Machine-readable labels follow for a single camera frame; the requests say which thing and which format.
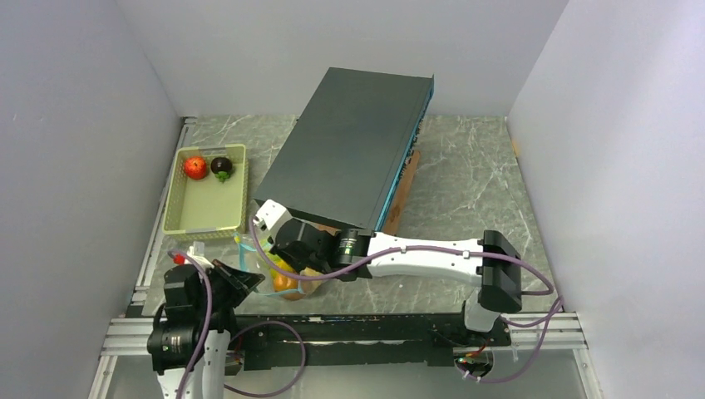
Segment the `orange peach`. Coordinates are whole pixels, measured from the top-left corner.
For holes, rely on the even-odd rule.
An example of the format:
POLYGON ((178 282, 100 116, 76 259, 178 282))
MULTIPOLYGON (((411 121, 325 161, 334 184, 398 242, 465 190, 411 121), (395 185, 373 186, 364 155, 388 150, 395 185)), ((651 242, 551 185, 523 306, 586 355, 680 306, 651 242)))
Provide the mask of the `orange peach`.
POLYGON ((306 296, 303 289, 299 287, 298 280, 278 273, 273 279, 273 289, 278 296, 288 301, 298 301, 306 296))

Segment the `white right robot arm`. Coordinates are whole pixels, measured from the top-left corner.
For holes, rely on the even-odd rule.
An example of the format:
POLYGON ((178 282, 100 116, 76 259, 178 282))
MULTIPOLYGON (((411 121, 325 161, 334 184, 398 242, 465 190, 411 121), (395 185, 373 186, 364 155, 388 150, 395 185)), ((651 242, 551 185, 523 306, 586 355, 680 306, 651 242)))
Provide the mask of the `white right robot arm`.
POLYGON ((405 275, 471 285, 475 292, 465 301, 464 318, 457 325, 469 345, 487 338, 502 313, 523 308, 520 255, 495 230, 479 239, 428 241, 363 229, 331 234, 290 219, 274 227, 262 224, 255 232, 265 237, 271 254, 297 272, 312 269, 317 278, 351 282, 405 275))

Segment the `yellow lemon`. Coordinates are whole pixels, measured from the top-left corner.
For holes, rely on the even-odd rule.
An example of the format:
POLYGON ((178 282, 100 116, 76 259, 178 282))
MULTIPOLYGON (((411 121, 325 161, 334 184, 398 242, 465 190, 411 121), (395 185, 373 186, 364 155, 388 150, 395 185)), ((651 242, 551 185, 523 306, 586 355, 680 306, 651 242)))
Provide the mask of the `yellow lemon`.
MULTIPOLYGON (((271 263, 276 266, 277 269, 283 270, 286 273, 298 274, 298 272, 294 268, 292 268, 289 264, 282 260, 278 255, 271 254, 269 252, 266 252, 265 254, 267 255, 267 258, 271 261, 271 263)), ((276 278, 278 275, 280 275, 280 272, 275 268, 269 266, 269 274, 272 278, 276 278)))

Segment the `clear zip bag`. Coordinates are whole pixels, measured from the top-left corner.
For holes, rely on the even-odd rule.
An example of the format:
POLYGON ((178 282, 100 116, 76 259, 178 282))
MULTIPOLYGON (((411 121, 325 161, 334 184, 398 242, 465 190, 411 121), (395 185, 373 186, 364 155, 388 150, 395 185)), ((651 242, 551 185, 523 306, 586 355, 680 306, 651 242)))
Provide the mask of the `clear zip bag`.
POLYGON ((256 248, 247 244, 241 234, 236 233, 234 242, 238 246, 238 269, 249 273, 259 273, 265 280, 254 290, 259 296, 298 301, 312 295, 324 280, 308 281, 290 278, 281 274, 259 255, 256 248))

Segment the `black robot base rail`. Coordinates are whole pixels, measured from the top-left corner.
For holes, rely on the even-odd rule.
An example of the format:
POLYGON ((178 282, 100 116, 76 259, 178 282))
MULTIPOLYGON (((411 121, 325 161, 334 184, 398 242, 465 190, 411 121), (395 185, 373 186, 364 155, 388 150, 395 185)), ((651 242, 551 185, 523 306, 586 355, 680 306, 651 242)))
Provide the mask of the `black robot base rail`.
POLYGON ((450 367, 455 355, 480 347, 508 347, 509 328, 466 329, 459 313, 239 315, 243 333, 229 345, 247 371, 273 367, 424 363, 450 367))

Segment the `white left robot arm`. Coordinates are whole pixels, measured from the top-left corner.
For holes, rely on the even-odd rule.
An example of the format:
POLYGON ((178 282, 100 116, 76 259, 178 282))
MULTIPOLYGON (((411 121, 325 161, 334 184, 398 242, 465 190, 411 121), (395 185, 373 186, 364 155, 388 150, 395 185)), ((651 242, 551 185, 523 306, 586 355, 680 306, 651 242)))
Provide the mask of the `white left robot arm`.
POLYGON ((223 264, 184 259, 165 273, 146 349, 164 398, 222 398, 226 354, 239 337, 234 309, 264 280, 223 264))

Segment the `brown kiwi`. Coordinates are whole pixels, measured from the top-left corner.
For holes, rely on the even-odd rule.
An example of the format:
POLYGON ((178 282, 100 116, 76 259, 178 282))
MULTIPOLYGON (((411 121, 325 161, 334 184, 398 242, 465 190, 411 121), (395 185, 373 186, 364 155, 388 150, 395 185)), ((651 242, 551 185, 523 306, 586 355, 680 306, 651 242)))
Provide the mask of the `brown kiwi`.
POLYGON ((304 279, 301 281, 301 289, 305 296, 313 294, 318 288, 328 281, 327 278, 320 278, 323 276, 323 273, 320 273, 312 268, 304 269, 299 273, 299 275, 302 277, 309 277, 309 279, 304 279))

